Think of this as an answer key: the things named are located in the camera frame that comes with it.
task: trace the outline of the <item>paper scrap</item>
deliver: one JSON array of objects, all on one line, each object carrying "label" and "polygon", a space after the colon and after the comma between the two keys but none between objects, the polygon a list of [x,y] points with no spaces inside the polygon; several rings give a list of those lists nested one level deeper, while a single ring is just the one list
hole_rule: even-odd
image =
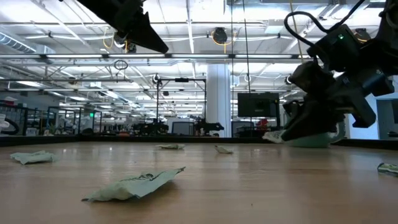
[{"label": "paper scrap", "polygon": [[139,176],[129,177],[109,184],[88,195],[82,201],[126,200],[132,197],[141,198],[174,179],[185,167],[162,172],[144,172]]},{"label": "paper scrap", "polygon": [[35,153],[13,153],[10,155],[11,159],[15,159],[19,162],[21,162],[22,165],[29,164],[29,163],[36,163],[36,162],[55,162],[56,157],[54,154],[45,152],[45,151],[39,151]]},{"label": "paper scrap", "polygon": [[392,164],[385,164],[382,162],[378,165],[377,171],[387,174],[398,175],[398,166]]},{"label": "paper scrap", "polygon": [[223,146],[214,146],[214,148],[217,150],[218,153],[223,153],[223,154],[232,154],[232,153],[234,153],[232,150],[226,149]]},{"label": "paper scrap", "polygon": [[185,147],[184,144],[169,144],[169,145],[158,145],[161,149],[183,149]]}]

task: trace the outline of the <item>black monitor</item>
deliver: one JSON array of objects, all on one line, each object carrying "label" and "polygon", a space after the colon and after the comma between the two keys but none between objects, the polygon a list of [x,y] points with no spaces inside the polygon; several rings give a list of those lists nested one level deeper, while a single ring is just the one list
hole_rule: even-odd
[{"label": "black monitor", "polygon": [[279,117],[279,94],[238,93],[238,117]]}]

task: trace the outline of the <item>wall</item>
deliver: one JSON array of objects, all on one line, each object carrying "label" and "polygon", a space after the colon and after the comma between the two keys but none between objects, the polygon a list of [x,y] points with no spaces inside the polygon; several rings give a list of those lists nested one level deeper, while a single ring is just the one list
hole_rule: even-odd
[{"label": "wall", "polygon": [[0,100],[5,99],[5,97],[10,96],[17,99],[16,104],[26,103],[28,108],[39,109],[47,111],[49,106],[59,106],[59,97],[52,95],[38,95],[37,93],[30,92],[28,97],[21,96],[19,93],[0,93]]},{"label": "wall", "polygon": [[366,97],[366,101],[369,103],[372,110],[376,113],[376,122],[368,128],[354,128],[353,123],[355,122],[355,119],[352,115],[349,115],[349,136],[351,139],[379,139],[376,98],[372,94],[370,94]]},{"label": "wall", "polygon": [[380,139],[395,139],[389,138],[388,132],[395,131],[398,133],[398,124],[394,122],[394,114],[392,111],[391,100],[377,101],[377,115],[379,117],[379,135]]}]

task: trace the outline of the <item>wooden table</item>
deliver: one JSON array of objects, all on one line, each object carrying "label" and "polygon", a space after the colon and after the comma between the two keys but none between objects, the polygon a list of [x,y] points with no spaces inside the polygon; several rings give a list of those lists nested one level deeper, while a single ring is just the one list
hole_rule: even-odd
[{"label": "wooden table", "polygon": [[[0,223],[396,223],[394,151],[212,144],[160,150],[158,143],[75,142],[0,149]],[[13,152],[46,150],[53,164],[22,166]],[[173,182],[140,200],[88,203],[99,187],[139,174],[186,166]]]}]

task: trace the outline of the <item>red object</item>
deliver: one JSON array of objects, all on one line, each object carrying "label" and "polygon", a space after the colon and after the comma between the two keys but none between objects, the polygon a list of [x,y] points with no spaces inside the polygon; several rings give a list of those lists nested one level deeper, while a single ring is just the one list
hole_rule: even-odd
[{"label": "red object", "polygon": [[260,127],[267,126],[267,124],[268,124],[267,119],[261,119],[259,122],[257,122],[257,126],[260,126]]}]

